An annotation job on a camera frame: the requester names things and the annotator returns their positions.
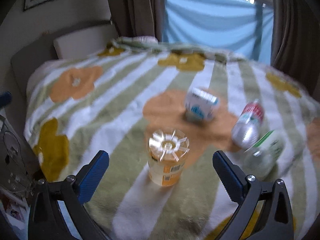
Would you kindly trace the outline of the left brown curtain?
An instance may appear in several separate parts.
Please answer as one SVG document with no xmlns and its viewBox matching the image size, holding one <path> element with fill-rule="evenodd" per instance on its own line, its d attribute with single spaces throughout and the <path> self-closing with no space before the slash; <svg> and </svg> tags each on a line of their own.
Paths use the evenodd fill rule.
<svg viewBox="0 0 320 240">
<path fill-rule="evenodd" d="M 120 36 L 153 36 L 162 40 L 164 0 L 108 0 Z"/>
</svg>

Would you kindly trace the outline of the right brown curtain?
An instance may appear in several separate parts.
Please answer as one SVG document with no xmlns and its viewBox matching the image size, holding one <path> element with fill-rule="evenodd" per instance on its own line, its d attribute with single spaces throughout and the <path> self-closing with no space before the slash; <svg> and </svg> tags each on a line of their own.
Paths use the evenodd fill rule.
<svg viewBox="0 0 320 240">
<path fill-rule="evenodd" d="M 304 0 L 273 0 L 271 65 L 312 94 L 319 78 L 319 21 Z"/>
</svg>

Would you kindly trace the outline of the dark headboard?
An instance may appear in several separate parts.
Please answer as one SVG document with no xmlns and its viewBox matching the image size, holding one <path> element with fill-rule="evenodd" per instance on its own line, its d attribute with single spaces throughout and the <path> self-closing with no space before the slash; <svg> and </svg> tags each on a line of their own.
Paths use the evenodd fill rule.
<svg viewBox="0 0 320 240">
<path fill-rule="evenodd" d="M 57 52 L 54 49 L 56 38 L 89 27 L 109 25 L 113 25 L 111 20 L 80 22 L 53 33 L 44 34 L 14 54 L 10 63 L 23 100 L 27 100 L 28 79 L 35 69 L 46 61 L 58 59 Z"/>
</svg>

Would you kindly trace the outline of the white pillow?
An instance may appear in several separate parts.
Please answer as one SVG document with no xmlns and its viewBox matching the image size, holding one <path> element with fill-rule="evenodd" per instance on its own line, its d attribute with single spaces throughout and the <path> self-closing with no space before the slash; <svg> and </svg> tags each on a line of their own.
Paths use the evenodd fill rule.
<svg viewBox="0 0 320 240">
<path fill-rule="evenodd" d="M 59 59 L 81 59 L 103 50 L 109 41 L 117 37 L 114 25 L 103 24 L 60 36 L 53 45 Z"/>
</svg>

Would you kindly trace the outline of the light blue hanging cloth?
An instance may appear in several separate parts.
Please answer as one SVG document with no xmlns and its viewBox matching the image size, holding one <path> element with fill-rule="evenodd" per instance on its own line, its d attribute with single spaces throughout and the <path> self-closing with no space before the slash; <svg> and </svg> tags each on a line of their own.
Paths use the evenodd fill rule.
<svg viewBox="0 0 320 240">
<path fill-rule="evenodd" d="M 165 0 L 164 42 L 228 49 L 271 62 L 273 9 L 243 0 Z"/>
</svg>

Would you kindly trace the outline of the white blue-label cup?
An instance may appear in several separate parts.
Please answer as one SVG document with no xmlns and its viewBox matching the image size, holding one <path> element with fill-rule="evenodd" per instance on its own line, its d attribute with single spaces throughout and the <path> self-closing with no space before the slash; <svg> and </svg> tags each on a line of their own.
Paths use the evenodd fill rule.
<svg viewBox="0 0 320 240">
<path fill-rule="evenodd" d="M 188 90 L 184 106 L 188 120 L 208 122 L 216 116 L 220 99 L 203 89 L 194 87 Z"/>
</svg>

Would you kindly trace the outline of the brown curtain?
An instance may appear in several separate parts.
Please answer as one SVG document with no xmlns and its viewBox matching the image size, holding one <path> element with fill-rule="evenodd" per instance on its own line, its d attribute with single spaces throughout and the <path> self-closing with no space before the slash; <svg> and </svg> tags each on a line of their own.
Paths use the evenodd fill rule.
<svg viewBox="0 0 320 240">
<path fill-rule="evenodd" d="M 273 0 L 271 65 L 312 94 L 319 78 L 319 21 L 304 0 Z"/>
<path fill-rule="evenodd" d="M 162 40 L 164 0 L 108 0 L 120 36 L 153 36 Z"/>
</svg>

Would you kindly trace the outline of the clear orange-label cup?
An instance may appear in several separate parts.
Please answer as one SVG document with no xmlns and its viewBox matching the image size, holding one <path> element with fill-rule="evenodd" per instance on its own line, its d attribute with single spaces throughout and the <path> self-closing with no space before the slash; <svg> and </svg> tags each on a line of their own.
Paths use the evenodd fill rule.
<svg viewBox="0 0 320 240">
<path fill-rule="evenodd" d="M 189 139 L 178 129 L 158 129 L 149 137 L 149 177 L 162 187 L 176 184 L 182 174 L 189 148 Z"/>
</svg>

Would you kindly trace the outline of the floral striped blanket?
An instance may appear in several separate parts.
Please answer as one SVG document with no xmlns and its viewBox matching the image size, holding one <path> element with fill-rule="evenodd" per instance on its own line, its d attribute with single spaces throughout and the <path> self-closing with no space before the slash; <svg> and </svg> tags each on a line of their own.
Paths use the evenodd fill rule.
<svg viewBox="0 0 320 240">
<path fill-rule="evenodd" d="M 188 120 L 188 90 L 220 99 L 212 121 Z M 260 134 L 279 130 L 285 148 L 268 181 L 285 181 L 294 238 L 319 215 L 319 103 L 297 81 L 229 51 L 119 38 L 99 54 L 48 61 L 28 80 L 24 136 L 49 182 L 76 174 L 100 150 L 110 165 L 86 210 L 114 239 L 214 239 L 236 209 L 212 166 L 223 150 L 241 165 L 231 131 L 259 99 Z M 149 177 L 147 143 L 158 129 L 189 139 L 179 181 Z"/>
</svg>

